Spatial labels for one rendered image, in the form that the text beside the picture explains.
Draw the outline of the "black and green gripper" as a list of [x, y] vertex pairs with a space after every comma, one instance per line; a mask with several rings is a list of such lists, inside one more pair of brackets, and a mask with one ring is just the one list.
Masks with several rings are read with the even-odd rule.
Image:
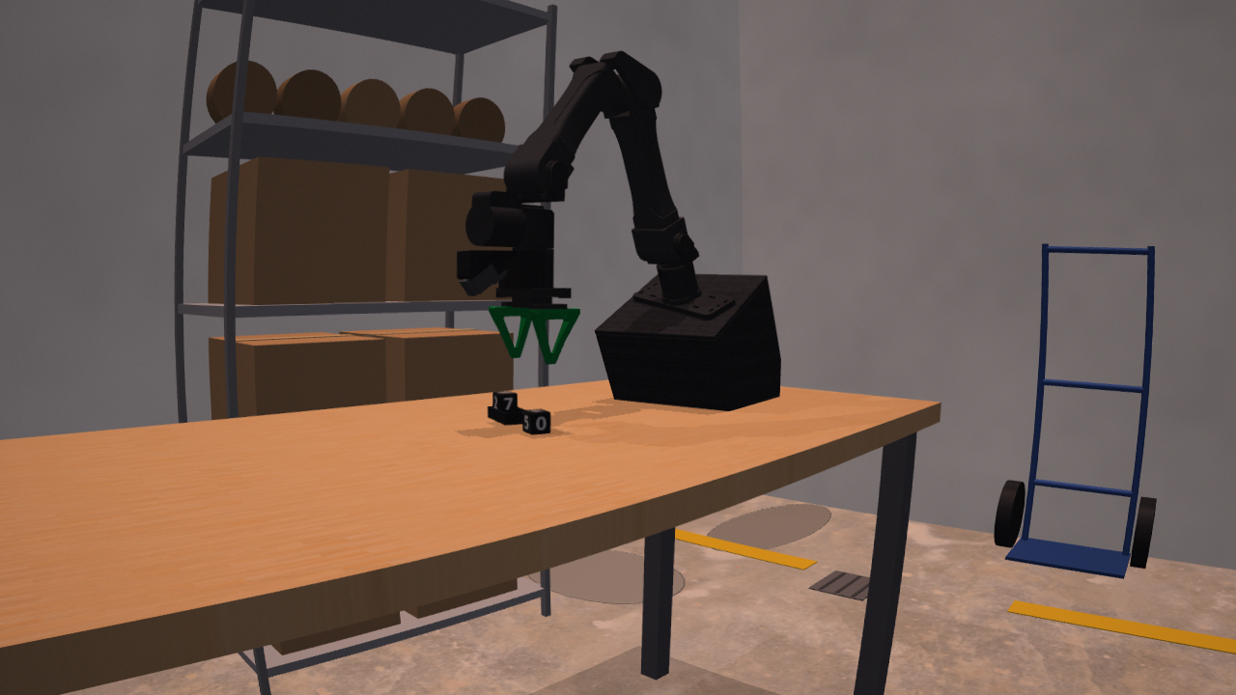
[[[545, 251], [545, 289], [552, 289], [552, 249], [536, 250]], [[512, 296], [512, 302], [501, 302], [501, 307], [489, 307], [492, 320], [497, 325], [508, 352], [510, 352], [510, 359], [520, 359], [522, 348], [524, 348], [533, 322], [538, 343], [543, 348], [545, 364], [557, 362], [562, 345], [574, 330], [581, 309], [569, 309], [569, 304], [552, 304], [552, 296], [571, 298], [571, 289], [497, 289], [497, 296]], [[520, 317], [520, 335], [515, 348], [506, 326], [504, 317]], [[559, 336], [552, 345], [552, 352], [550, 352], [548, 344], [548, 326], [545, 326], [548, 320], [562, 320]]]

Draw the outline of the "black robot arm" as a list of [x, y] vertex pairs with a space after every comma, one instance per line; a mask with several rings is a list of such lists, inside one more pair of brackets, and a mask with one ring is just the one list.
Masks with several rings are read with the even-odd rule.
[[[714, 320], [735, 305], [735, 298], [701, 291], [697, 283], [693, 260], [700, 254], [667, 192], [658, 143], [659, 77], [624, 51], [604, 53], [599, 61], [574, 59], [570, 68], [574, 82], [569, 89], [506, 164], [509, 193], [472, 195], [466, 218], [468, 242], [552, 249], [552, 210], [525, 203], [565, 202], [578, 143], [602, 111], [611, 121], [630, 181], [637, 257], [656, 263], [660, 278], [637, 291], [634, 302]], [[497, 282], [499, 289], [544, 289], [545, 251], [459, 251], [459, 279], [467, 296], [481, 294]]]

